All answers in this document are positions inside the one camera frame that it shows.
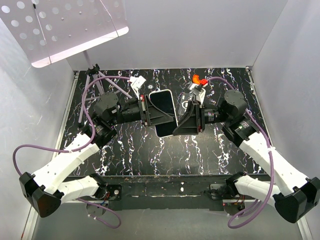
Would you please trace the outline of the clear phone case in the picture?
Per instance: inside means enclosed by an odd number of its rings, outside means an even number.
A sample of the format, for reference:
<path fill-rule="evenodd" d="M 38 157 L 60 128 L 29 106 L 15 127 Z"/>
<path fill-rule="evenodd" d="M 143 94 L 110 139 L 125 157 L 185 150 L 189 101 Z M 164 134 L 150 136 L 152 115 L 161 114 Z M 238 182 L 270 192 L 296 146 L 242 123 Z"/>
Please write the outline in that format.
<path fill-rule="evenodd" d="M 193 94 L 182 92 L 178 97 L 178 114 L 183 116 L 187 110 L 189 100 L 194 98 Z"/>

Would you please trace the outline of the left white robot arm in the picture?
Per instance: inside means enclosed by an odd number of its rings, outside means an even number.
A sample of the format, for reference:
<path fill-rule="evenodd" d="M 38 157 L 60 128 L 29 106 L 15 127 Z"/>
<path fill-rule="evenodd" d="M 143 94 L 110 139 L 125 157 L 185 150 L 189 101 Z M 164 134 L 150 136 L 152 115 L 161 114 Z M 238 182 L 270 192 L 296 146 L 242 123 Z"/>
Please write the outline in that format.
<path fill-rule="evenodd" d="M 108 194 L 108 184 L 97 173 L 78 180 L 65 179 L 117 135 L 115 125 L 136 121 L 154 126 L 159 137 L 172 135 L 178 125 L 172 92 L 165 89 L 140 95 L 130 99 L 125 107 L 121 107 L 114 92 L 101 95 L 88 124 L 65 150 L 34 173 L 20 175 L 23 196 L 39 216 L 46 218 L 61 204 L 81 197 L 103 199 Z"/>

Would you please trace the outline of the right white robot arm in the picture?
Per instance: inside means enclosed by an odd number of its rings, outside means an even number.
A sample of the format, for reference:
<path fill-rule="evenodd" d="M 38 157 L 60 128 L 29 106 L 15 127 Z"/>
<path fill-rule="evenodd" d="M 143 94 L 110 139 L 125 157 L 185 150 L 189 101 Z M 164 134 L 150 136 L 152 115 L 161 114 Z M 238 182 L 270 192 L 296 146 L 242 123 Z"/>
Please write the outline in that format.
<path fill-rule="evenodd" d="M 226 180 L 217 190 L 232 199 L 241 195 L 274 206 L 289 223 L 296 223 L 320 202 L 320 180 L 309 178 L 293 167 L 274 147 L 266 133 L 246 115 L 247 103 L 237 90 L 228 90 L 218 106 L 208 108 L 197 100 L 189 100 L 186 112 L 173 135 L 197 135 L 207 124 L 223 123 L 222 131 L 229 141 L 249 155 L 270 176 L 270 182 L 260 181 L 244 172 Z"/>

